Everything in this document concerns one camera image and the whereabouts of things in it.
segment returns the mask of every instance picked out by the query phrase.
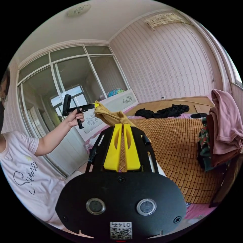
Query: pink towel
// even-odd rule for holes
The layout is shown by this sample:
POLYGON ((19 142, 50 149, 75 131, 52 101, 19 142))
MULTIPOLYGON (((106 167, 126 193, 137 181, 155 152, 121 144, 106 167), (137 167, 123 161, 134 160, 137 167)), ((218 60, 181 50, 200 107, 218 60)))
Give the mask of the pink towel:
POLYGON ((240 149, 243 146, 243 124, 233 97, 228 92, 213 89, 212 100, 215 107, 210 108, 209 114, 214 121, 213 154, 240 149))

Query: wall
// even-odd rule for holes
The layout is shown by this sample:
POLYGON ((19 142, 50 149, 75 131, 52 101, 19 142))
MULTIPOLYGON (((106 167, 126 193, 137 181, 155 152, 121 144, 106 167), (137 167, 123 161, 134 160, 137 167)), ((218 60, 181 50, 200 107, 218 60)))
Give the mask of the wall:
POLYGON ((206 29, 203 25, 201 25, 199 22, 195 21, 198 26, 201 28, 201 30, 210 38, 213 44, 213 48, 216 49, 217 52, 217 58, 218 62, 220 63, 222 67, 222 85, 223 85, 223 91, 228 92, 232 94, 231 91, 231 85, 230 83, 235 83, 234 80, 234 71, 231 67, 230 60, 227 57, 227 54, 225 53, 225 50, 223 49, 222 45, 219 43, 219 41, 212 35, 212 33, 206 29))
POLYGON ((4 124, 2 133, 10 131, 25 132, 22 118, 18 110, 18 101, 16 96, 16 80, 18 74, 18 65, 16 59, 13 57, 10 64, 10 87, 8 92, 7 108, 4 111, 4 124))
POLYGON ((216 59, 194 26, 176 23, 152 31, 144 23, 146 18, 132 23, 110 42, 140 103, 162 96, 209 95, 212 88, 222 89, 216 59))
POLYGON ((239 108, 239 112, 243 122, 243 88, 235 84, 231 84, 231 89, 232 89, 232 97, 239 108))

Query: pink t-shirt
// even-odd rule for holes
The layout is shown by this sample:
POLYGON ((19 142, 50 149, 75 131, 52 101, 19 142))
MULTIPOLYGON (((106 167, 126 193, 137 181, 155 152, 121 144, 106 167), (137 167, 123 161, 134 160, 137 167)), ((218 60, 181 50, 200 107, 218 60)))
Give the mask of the pink t-shirt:
POLYGON ((0 153, 0 161, 12 190, 36 217, 56 228, 64 228, 55 206, 68 180, 64 180, 49 164, 34 155, 39 144, 38 138, 27 137, 17 131, 3 136, 7 146, 0 153))

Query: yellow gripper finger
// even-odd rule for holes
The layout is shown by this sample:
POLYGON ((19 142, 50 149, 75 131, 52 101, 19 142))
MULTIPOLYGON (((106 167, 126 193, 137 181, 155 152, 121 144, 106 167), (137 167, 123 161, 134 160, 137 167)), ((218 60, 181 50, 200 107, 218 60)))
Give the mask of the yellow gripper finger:
POLYGON ((93 105, 95 108, 99 106, 99 104, 96 104, 96 103, 93 103, 93 105))
POLYGON ((141 164, 137 154, 136 144, 133 138, 131 126, 129 124, 123 125, 124 130, 124 149, 127 171, 139 170, 141 164))
POLYGON ((106 170, 119 171, 122 141, 122 124, 115 124, 109 149, 106 155, 104 168, 106 170))

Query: qr code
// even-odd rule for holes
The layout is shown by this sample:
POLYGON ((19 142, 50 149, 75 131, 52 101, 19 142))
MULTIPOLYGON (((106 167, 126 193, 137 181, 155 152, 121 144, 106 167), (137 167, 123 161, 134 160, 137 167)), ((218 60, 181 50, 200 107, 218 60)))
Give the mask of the qr code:
POLYGON ((111 228, 111 239, 132 239, 132 228, 111 228))

